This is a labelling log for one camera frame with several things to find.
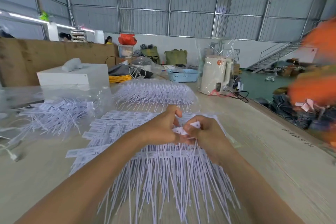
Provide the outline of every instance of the cardboard partition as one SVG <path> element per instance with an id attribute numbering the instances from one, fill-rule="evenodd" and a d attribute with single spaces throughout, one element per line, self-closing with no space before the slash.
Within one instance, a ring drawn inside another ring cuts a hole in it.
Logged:
<path id="1" fill-rule="evenodd" d="M 0 80 L 4 87 L 39 85 L 36 73 L 80 58 L 82 63 L 114 66 L 115 44 L 0 38 Z"/>

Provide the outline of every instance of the green bag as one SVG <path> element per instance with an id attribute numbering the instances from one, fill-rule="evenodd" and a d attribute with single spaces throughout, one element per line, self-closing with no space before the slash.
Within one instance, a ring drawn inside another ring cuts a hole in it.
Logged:
<path id="1" fill-rule="evenodd" d="M 177 50 L 165 51 L 166 55 L 166 64 L 167 65 L 176 65 L 176 64 L 187 64 L 187 50 Z"/>
<path id="2" fill-rule="evenodd" d="M 160 64 L 160 57 L 158 53 L 158 48 L 156 46 L 153 46 L 152 49 L 142 49 L 141 52 L 145 55 L 145 57 L 153 60 L 154 63 Z"/>

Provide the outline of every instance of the table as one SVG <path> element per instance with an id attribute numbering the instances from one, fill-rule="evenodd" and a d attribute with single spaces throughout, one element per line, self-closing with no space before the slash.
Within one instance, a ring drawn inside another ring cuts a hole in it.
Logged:
<path id="1" fill-rule="evenodd" d="M 201 112 L 214 113 L 226 131 L 242 147 L 238 151 L 267 180 L 284 201 L 306 223 L 336 223 L 336 167 L 334 158 L 316 147 L 317 142 L 256 103 L 206 96 L 196 92 Z M 84 148 L 80 135 L 62 141 L 49 139 L 23 142 L 15 153 L 23 159 L 14 163 L 0 152 L 0 223 L 11 224 L 43 196 L 68 177 L 74 159 L 69 149 Z M 111 223 L 128 223 L 125 202 Z M 165 205 L 162 223 L 179 223 L 173 202 Z M 148 223 L 144 208 L 142 221 Z M 193 209 L 188 216 L 196 223 Z M 232 211 L 232 223 L 249 223 L 245 209 Z M 99 216 L 95 223 L 102 223 Z M 211 223 L 223 223 L 220 210 Z"/>

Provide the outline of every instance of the plastic tray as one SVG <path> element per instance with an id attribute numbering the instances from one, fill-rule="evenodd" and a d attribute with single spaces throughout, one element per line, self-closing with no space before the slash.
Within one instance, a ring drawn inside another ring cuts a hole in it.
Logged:
<path id="1" fill-rule="evenodd" d="M 183 69 L 184 73 L 172 73 L 173 69 L 168 69 L 168 77 L 173 82 L 196 82 L 198 71 L 194 69 Z"/>

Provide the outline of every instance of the person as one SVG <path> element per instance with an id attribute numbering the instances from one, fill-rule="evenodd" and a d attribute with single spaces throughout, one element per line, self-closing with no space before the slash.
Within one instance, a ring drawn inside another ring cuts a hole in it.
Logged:
<path id="1" fill-rule="evenodd" d="M 59 33 L 58 34 L 58 36 L 61 38 L 61 40 L 62 41 L 64 41 L 64 42 L 71 42 L 71 39 L 72 39 L 72 37 L 71 37 L 71 35 L 70 34 L 65 34 L 64 32 L 61 32 L 61 33 Z"/>
<path id="2" fill-rule="evenodd" d="M 179 125 L 176 116 L 182 117 L 182 111 L 170 105 L 154 119 L 124 134 L 47 194 L 16 224 L 90 223 L 113 180 L 141 148 L 149 144 L 194 144 L 195 140 L 212 162 L 224 168 L 255 223 L 304 223 L 233 148 L 215 119 L 201 115 L 193 117 L 183 127 L 189 137 L 194 137 L 188 139 L 172 131 L 173 124 Z M 200 122 L 200 129 L 190 125 L 195 121 Z"/>
<path id="3" fill-rule="evenodd" d="M 108 36 L 108 37 L 105 39 L 105 44 L 113 44 L 113 43 L 112 43 L 112 37 Z"/>

